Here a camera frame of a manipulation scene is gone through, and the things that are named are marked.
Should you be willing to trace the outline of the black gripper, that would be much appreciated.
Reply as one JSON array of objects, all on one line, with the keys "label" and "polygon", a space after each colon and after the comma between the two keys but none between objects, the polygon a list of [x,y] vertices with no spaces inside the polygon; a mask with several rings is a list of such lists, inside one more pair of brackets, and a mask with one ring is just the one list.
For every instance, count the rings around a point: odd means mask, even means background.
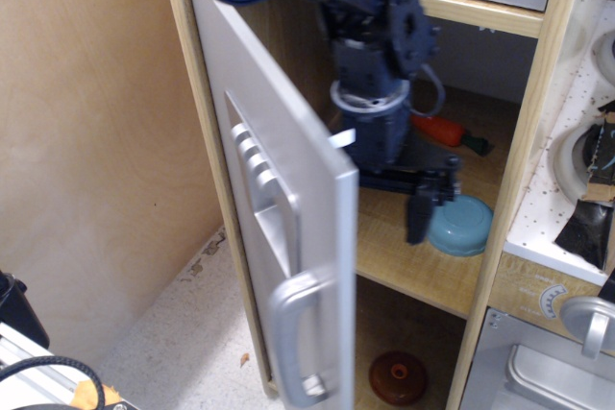
[{"label": "black gripper", "polygon": [[435,209],[460,193],[460,158],[415,133],[410,122],[411,85],[400,83],[384,97],[363,97],[331,86],[341,112],[341,128],[353,130],[346,152],[359,169],[363,187],[410,192],[406,203],[406,242],[424,241]]}]

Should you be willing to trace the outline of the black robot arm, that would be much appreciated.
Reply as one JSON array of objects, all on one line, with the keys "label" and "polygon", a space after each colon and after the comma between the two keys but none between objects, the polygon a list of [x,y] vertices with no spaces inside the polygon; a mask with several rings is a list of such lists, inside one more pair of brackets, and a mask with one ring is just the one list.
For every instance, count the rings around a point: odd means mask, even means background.
[{"label": "black robot arm", "polygon": [[[218,0],[234,7],[262,0]],[[424,241],[435,209],[458,191],[459,159],[412,131],[412,85],[430,73],[438,31],[419,0],[312,0],[331,46],[331,97],[352,132],[348,154],[360,183],[408,196],[406,239]]]}]

